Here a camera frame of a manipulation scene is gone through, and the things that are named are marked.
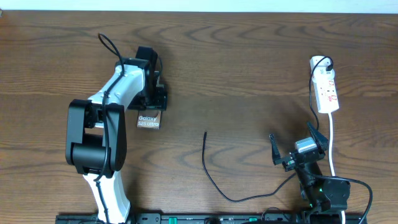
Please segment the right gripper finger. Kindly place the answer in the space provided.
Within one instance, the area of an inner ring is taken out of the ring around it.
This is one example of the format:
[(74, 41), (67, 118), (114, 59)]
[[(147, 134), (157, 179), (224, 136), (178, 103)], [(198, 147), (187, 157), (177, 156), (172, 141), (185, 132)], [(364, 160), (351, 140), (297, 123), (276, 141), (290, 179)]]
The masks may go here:
[(317, 148), (321, 149), (322, 151), (328, 150), (328, 139), (319, 132), (311, 122), (307, 122), (307, 127), (310, 132), (311, 137), (313, 138)]
[(270, 134), (269, 139), (271, 141), (271, 146), (272, 146), (272, 161), (273, 161), (274, 165), (276, 166), (276, 165), (282, 163), (282, 158), (280, 156), (280, 152), (278, 150), (274, 135)]

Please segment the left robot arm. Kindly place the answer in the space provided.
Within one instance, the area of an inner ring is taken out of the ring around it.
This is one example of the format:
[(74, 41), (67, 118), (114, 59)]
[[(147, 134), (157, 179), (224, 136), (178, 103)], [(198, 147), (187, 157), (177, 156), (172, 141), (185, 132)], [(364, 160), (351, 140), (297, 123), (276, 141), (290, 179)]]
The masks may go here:
[(65, 157), (88, 182), (96, 215), (59, 215), (56, 223), (129, 223), (131, 203), (125, 194), (121, 169), (126, 159), (126, 110), (153, 110), (138, 126), (160, 127), (167, 108), (167, 90), (161, 84), (157, 52), (140, 46), (133, 58), (115, 64), (114, 75), (87, 100), (74, 99), (68, 107)]

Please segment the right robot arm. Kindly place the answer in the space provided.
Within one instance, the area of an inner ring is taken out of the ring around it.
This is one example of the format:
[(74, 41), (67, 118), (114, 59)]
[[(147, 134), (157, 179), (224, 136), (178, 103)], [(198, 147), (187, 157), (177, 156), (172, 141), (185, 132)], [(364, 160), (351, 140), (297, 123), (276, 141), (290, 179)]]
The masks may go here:
[(275, 137), (270, 134), (272, 161), (275, 165), (281, 164), (286, 172), (296, 173), (302, 197), (310, 205), (310, 209), (300, 215), (304, 223), (336, 223), (341, 220), (341, 212), (348, 208), (351, 186), (347, 180), (322, 174), (318, 161), (326, 156), (329, 140), (311, 123), (307, 126), (310, 137), (297, 141), (295, 149), (285, 157), (280, 155)]

